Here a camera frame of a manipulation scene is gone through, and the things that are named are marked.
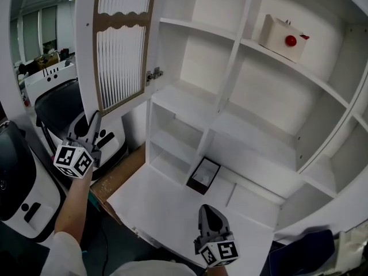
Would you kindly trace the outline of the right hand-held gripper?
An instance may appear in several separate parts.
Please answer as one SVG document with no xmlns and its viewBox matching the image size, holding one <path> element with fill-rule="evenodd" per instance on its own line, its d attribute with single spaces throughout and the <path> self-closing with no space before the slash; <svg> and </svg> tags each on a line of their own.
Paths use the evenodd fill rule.
<svg viewBox="0 0 368 276">
<path fill-rule="evenodd" d="M 200 207 L 198 227 L 201 235 L 194 240 L 196 255 L 201 255 L 207 267 L 226 266 L 239 258 L 236 240 L 230 231 L 228 219 L 216 208 Z"/>
</svg>

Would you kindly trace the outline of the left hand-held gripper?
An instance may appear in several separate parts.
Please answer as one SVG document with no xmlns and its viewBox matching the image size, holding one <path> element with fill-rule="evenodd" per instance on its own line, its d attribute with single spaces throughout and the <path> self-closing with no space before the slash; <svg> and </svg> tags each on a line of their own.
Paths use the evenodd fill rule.
<svg viewBox="0 0 368 276">
<path fill-rule="evenodd" d="M 87 120 L 81 112 L 70 124 L 67 136 L 58 145 L 53 165 L 64 175 L 83 179 L 89 169 L 99 168 L 102 152 L 96 145 L 101 126 L 101 113 L 96 110 L 87 131 Z"/>
</svg>

